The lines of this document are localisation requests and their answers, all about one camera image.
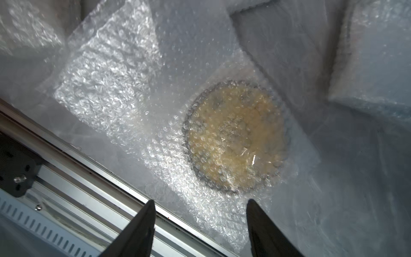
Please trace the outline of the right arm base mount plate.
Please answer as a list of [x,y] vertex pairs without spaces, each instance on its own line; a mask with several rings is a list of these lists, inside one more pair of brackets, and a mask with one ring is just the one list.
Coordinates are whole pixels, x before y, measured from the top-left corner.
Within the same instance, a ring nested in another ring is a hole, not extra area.
[[15,198],[32,188],[44,159],[11,137],[1,134],[1,189]]

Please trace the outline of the yellow black patterned plate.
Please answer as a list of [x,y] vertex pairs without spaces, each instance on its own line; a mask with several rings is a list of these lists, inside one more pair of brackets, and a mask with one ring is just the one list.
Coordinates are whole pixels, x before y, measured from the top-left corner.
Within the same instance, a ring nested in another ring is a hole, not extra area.
[[204,90],[183,125],[185,154],[199,180],[227,193],[264,187],[289,151],[289,117],[270,90],[228,80]]

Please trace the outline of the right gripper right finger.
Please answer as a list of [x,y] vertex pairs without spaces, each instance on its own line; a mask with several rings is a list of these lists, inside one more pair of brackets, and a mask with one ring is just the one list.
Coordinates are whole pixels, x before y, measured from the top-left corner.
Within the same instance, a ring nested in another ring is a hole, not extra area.
[[303,257],[253,199],[248,200],[246,217],[252,256]]

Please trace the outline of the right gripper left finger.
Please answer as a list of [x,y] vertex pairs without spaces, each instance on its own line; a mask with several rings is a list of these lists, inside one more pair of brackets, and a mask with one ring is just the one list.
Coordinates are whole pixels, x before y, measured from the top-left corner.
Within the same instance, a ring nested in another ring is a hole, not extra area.
[[100,257],[149,257],[155,220],[155,201],[149,200]]

